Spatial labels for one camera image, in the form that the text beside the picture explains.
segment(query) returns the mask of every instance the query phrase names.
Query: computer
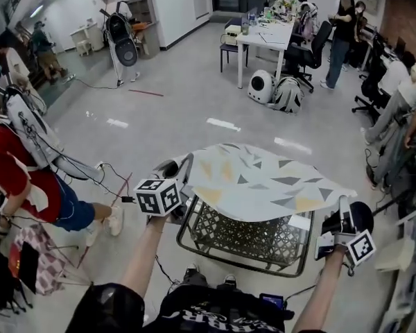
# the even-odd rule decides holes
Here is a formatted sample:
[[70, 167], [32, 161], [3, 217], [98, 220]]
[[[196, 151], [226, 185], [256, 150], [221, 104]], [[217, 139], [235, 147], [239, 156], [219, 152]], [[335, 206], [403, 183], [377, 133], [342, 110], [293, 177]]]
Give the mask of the computer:
[[399, 59], [402, 58], [402, 56], [405, 53], [405, 45], [406, 45], [405, 41], [402, 38], [398, 37], [396, 48], [395, 48], [395, 53]]

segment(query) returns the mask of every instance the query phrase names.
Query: stool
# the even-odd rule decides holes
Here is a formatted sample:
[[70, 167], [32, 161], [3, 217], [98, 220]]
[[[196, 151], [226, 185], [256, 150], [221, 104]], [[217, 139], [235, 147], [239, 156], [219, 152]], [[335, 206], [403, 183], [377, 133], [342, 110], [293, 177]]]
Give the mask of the stool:
[[[248, 48], [249, 45], [248, 44], [244, 44], [243, 45], [243, 51], [247, 52], [247, 57], [246, 57], [246, 61], [245, 61], [245, 66], [248, 67]], [[223, 52], [226, 51], [227, 52], [227, 63], [229, 63], [229, 53], [238, 53], [239, 52], [239, 48], [237, 46], [232, 46], [230, 44], [222, 44], [220, 46], [220, 72], [223, 72]]]
[[91, 49], [91, 42], [88, 40], [83, 40], [76, 44], [77, 52], [81, 56], [83, 56], [85, 53], [88, 56], [89, 50]]

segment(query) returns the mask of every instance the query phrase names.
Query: black chair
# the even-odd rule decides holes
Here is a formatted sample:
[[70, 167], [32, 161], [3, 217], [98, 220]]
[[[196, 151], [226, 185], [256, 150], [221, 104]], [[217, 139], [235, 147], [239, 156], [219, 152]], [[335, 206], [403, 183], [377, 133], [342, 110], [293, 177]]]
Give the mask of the black chair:
[[[225, 29], [228, 28], [228, 26], [235, 25], [235, 26], [241, 26], [242, 25], [242, 18], [241, 17], [233, 17], [230, 19], [226, 25]], [[246, 55], [246, 61], [245, 66], [248, 67], [248, 52], [249, 52], [249, 46], [247, 44], [243, 45], [243, 51], [247, 53]], [[239, 48], [237, 46], [232, 46], [231, 44], [222, 43], [220, 46], [220, 72], [223, 73], [223, 52], [227, 52], [227, 63], [229, 64], [229, 53], [238, 53]]]
[[[311, 50], [296, 44], [291, 44], [284, 54], [284, 59], [288, 62], [288, 69], [284, 70], [284, 74], [290, 74], [295, 78], [299, 78], [303, 83], [309, 86], [310, 92], [314, 91], [314, 86], [310, 83], [312, 75], [305, 72], [306, 67], [317, 69], [322, 65], [322, 50], [333, 27], [328, 21], [320, 26], [318, 34], [311, 43]], [[298, 41], [302, 36], [295, 36]]]
[[376, 123], [380, 116], [378, 109], [385, 108], [391, 97], [386, 91], [379, 89], [377, 86], [387, 72], [381, 59], [384, 44], [382, 39], [378, 36], [379, 35], [375, 36], [373, 41], [373, 57], [370, 64], [370, 74], [361, 86], [362, 95], [369, 101], [356, 96], [354, 101], [356, 103], [362, 103], [363, 106], [352, 108], [353, 113], [356, 111], [366, 111], [368, 116], [372, 119], [373, 124]]

